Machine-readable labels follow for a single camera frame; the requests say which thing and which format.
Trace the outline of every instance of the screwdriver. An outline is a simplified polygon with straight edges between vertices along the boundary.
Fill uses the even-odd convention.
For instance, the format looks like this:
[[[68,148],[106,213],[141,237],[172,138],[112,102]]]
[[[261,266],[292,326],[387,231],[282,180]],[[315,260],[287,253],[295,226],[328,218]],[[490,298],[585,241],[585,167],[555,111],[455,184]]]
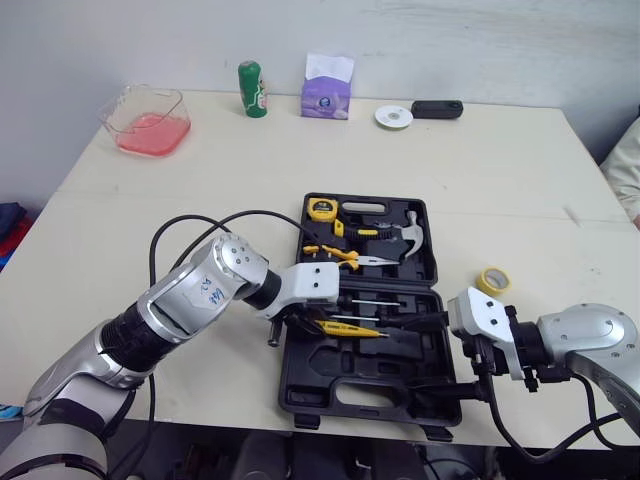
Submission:
[[[337,318],[338,320],[366,320],[367,322],[379,322],[378,317],[357,317],[355,315],[331,315],[331,318]]]
[[[379,338],[389,336],[387,333],[371,330],[370,328],[356,327],[348,323],[331,322],[329,320],[316,320],[316,323],[322,327],[324,333],[337,337]]]
[[[381,302],[378,300],[351,300],[351,303],[364,303],[366,305],[388,305],[392,307],[401,307],[400,302]]]

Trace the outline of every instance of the purple tissue box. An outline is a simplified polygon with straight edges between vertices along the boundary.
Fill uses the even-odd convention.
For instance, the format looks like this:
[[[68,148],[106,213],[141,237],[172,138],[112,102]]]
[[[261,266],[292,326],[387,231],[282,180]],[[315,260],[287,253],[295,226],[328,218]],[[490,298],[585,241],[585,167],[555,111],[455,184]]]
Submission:
[[[304,81],[300,108],[303,117],[349,118],[351,82],[331,77],[316,77]]]

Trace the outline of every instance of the black device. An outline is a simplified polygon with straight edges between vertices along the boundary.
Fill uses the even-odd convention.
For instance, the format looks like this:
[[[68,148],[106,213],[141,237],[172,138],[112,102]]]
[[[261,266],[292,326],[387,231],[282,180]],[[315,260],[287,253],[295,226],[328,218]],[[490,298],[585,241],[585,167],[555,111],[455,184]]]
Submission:
[[[460,100],[416,100],[411,105],[413,118],[452,120],[462,115]]]

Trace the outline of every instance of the white cloth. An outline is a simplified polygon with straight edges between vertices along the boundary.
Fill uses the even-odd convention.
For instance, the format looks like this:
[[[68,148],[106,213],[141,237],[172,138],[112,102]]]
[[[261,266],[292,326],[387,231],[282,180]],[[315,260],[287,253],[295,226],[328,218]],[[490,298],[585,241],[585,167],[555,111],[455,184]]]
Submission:
[[[600,168],[633,221],[640,215],[640,118],[631,124]]]

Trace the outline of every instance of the white wall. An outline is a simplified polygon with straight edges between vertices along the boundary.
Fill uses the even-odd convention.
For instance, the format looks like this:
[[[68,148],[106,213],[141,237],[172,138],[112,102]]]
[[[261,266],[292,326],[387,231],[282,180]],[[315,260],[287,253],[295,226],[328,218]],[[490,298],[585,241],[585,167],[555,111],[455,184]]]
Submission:
[[[236,90],[253,58],[296,94],[309,50],[355,57],[359,97],[562,107],[602,159],[640,103],[638,30],[637,0],[0,1],[0,201],[41,207],[120,85]]]

